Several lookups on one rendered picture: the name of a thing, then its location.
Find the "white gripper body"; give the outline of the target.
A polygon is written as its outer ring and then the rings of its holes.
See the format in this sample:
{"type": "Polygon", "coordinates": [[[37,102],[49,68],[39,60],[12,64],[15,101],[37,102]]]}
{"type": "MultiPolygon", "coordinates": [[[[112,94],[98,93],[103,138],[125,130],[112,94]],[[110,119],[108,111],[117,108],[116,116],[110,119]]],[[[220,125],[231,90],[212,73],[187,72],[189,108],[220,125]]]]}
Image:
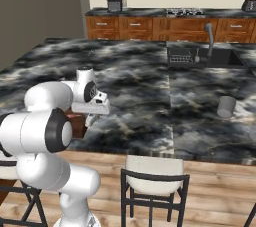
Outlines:
{"type": "Polygon", "coordinates": [[[73,102],[71,109],[75,113],[108,115],[110,113],[110,102],[109,100],[105,100],[103,103],[97,103],[95,100],[89,103],[73,102]]]}

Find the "dark dish rack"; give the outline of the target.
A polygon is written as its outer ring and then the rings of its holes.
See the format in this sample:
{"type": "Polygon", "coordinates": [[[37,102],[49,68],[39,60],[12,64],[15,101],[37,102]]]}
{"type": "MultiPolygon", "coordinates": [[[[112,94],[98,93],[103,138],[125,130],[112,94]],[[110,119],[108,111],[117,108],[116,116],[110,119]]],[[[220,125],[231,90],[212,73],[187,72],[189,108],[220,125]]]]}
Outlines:
{"type": "Polygon", "coordinates": [[[168,60],[171,64],[190,65],[200,62],[199,50],[193,48],[167,48],[168,60]]]}

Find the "brown base cupboard run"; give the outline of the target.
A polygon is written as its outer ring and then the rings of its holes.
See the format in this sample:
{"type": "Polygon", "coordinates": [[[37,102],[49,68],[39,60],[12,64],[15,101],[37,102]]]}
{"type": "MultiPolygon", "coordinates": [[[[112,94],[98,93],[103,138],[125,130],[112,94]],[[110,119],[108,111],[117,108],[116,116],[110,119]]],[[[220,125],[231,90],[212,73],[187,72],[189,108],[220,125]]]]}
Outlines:
{"type": "Polygon", "coordinates": [[[209,42],[204,27],[212,24],[215,42],[256,43],[256,18],[167,18],[88,16],[88,38],[209,42]]]}

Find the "black coffee machine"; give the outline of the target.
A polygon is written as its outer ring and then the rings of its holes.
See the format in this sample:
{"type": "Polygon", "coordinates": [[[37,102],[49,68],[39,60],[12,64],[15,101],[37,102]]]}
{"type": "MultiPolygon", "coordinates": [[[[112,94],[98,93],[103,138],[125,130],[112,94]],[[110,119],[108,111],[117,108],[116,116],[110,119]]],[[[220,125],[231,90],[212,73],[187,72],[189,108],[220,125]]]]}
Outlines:
{"type": "Polygon", "coordinates": [[[121,12],[123,8],[123,0],[107,0],[108,12],[121,12]]]}

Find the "steel hob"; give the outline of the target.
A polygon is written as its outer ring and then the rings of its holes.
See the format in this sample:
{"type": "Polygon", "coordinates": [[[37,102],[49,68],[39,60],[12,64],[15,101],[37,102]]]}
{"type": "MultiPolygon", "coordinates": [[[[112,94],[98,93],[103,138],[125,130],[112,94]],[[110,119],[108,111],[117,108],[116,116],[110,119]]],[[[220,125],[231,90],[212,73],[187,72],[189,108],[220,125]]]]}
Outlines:
{"type": "Polygon", "coordinates": [[[166,10],[167,16],[201,16],[204,14],[204,11],[200,8],[168,8],[166,10]]]}

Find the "grey cup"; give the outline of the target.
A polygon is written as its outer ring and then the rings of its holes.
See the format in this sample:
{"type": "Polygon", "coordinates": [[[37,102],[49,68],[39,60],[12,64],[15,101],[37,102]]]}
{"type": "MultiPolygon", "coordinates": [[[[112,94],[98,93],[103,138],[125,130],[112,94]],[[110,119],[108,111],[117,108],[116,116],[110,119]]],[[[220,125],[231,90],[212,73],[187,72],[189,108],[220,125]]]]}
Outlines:
{"type": "Polygon", "coordinates": [[[236,106],[236,99],[231,96],[221,96],[217,108],[217,114],[224,119],[232,117],[236,106]]]}

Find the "grey tap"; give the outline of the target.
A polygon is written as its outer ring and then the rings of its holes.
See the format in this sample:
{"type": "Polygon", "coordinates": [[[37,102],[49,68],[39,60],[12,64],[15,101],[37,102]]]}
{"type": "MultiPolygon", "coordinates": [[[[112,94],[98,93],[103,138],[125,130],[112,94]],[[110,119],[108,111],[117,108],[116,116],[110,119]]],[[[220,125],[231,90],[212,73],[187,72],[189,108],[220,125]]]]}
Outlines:
{"type": "Polygon", "coordinates": [[[207,57],[210,58],[212,56],[213,44],[214,44],[212,24],[206,23],[204,29],[208,33],[208,37],[209,37],[209,48],[208,48],[207,57]]]}

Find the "dark sink basin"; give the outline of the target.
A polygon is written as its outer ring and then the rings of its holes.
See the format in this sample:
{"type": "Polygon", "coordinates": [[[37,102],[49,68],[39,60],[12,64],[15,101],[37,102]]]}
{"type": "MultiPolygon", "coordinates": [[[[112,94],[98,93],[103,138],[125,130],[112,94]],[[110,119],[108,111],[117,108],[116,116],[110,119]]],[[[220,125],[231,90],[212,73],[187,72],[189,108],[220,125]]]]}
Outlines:
{"type": "Polygon", "coordinates": [[[243,69],[246,64],[238,55],[238,53],[231,47],[230,44],[216,44],[213,45],[212,56],[207,57],[209,44],[208,43],[192,43],[192,42],[168,42],[167,48],[193,48],[199,50],[200,62],[190,65],[171,64],[168,60],[170,68],[226,68],[226,69],[243,69]]]}

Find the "black toaster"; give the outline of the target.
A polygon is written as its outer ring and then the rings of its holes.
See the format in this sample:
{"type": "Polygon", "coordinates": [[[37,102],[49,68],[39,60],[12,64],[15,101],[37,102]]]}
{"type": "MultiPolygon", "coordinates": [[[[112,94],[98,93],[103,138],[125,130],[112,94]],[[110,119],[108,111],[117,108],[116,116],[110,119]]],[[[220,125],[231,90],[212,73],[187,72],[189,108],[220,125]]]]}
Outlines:
{"type": "Polygon", "coordinates": [[[256,0],[245,0],[242,4],[242,10],[245,12],[256,12],[256,0]]]}

